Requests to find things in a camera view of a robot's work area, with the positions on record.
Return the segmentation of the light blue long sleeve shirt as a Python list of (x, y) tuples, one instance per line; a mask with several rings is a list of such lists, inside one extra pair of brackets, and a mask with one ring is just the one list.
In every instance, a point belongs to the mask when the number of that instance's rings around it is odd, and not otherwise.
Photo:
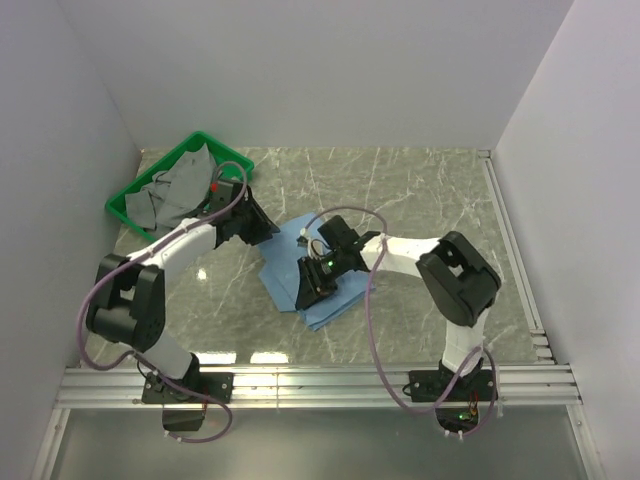
[(297, 260), (306, 255), (297, 238), (313, 216), (307, 213), (284, 223), (272, 239), (258, 245), (265, 260), (259, 278), (280, 312), (298, 313), (309, 329), (317, 331), (364, 298), (368, 274), (348, 272), (337, 280), (337, 291), (331, 297), (307, 310), (295, 308), (300, 284)]

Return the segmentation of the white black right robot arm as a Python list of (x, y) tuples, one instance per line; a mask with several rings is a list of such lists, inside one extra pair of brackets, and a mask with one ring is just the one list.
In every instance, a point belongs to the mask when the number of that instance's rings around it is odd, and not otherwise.
[(467, 238), (456, 231), (430, 239), (374, 231), (360, 235), (339, 215), (318, 232), (324, 250), (307, 226), (300, 230), (298, 241), (307, 255), (297, 261), (296, 308), (306, 310), (333, 296), (338, 279), (348, 272), (387, 271), (419, 278), (446, 319), (442, 391), (455, 400), (472, 392), (482, 363), (484, 325), (502, 282)]

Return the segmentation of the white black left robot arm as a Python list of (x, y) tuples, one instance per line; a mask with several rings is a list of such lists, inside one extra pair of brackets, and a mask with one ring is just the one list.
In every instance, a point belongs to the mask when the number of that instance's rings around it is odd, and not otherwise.
[(166, 330), (167, 283), (235, 236), (255, 246), (279, 232), (241, 181), (213, 182), (207, 200), (203, 216), (182, 219), (148, 247), (104, 257), (80, 311), (90, 333), (126, 346), (179, 402), (192, 401), (204, 388), (197, 356)]

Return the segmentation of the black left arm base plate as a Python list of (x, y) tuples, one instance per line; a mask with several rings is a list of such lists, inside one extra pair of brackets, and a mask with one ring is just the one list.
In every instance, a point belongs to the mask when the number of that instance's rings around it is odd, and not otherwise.
[[(233, 374), (230, 372), (198, 373), (186, 380), (173, 380), (182, 389), (207, 395), (217, 401), (228, 404), (233, 389)], [(203, 402), (198, 396), (184, 393), (168, 385), (159, 375), (149, 373), (142, 390), (143, 404), (172, 405)]]

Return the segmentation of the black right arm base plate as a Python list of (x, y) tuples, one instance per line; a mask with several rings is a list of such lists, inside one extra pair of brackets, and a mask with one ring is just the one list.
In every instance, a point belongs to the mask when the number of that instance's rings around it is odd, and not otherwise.
[[(452, 374), (444, 370), (411, 370), (408, 383), (402, 388), (412, 403), (435, 403), (448, 387)], [(497, 399), (495, 381), (490, 370), (479, 370), (459, 378), (444, 402), (489, 402)]]

